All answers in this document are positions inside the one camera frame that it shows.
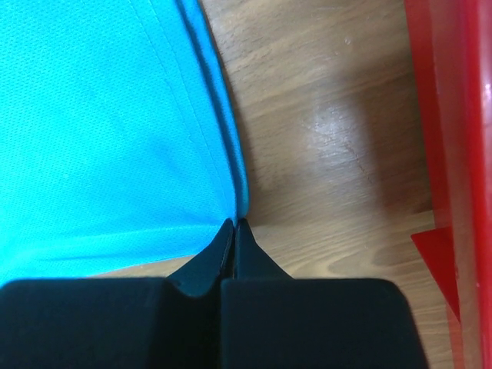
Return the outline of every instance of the red plastic object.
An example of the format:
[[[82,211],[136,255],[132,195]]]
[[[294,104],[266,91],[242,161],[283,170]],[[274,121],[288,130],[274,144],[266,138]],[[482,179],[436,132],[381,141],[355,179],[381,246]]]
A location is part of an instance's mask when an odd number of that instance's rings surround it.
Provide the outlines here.
[[[405,5],[438,229],[413,239],[453,311],[455,365],[492,368],[492,1]]]

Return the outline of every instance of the black plastic object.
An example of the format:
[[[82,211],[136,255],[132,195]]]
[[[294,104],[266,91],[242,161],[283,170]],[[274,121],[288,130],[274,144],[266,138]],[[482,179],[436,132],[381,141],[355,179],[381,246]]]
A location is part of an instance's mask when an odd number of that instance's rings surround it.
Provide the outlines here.
[[[226,221],[168,278],[16,281],[0,290],[0,368],[427,367],[381,280],[293,280]]]

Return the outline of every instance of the wooden floor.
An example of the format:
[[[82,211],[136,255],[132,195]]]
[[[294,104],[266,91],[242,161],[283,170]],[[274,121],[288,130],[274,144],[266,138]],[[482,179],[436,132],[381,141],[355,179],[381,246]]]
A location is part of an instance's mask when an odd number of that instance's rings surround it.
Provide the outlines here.
[[[203,3],[234,92],[258,243],[297,278],[395,281],[432,367],[452,368],[444,300],[410,240],[433,218],[403,1]]]

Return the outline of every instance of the blue fabric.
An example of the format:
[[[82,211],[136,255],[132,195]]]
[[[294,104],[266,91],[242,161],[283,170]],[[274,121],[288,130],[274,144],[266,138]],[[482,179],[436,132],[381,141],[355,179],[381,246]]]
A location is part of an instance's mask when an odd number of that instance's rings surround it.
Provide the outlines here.
[[[0,2],[0,284],[195,254],[247,210],[197,0]]]

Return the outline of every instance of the wood grain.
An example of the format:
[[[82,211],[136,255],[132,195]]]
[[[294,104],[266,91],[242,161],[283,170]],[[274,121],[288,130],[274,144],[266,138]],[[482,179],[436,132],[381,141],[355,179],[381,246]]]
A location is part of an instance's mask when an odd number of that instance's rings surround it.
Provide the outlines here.
[[[258,243],[297,278],[395,281],[432,367],[453,367],[444,299],[410,240],[433,218],[402,1],[203,3]],[[113,275],[166,275],[186,260]]]

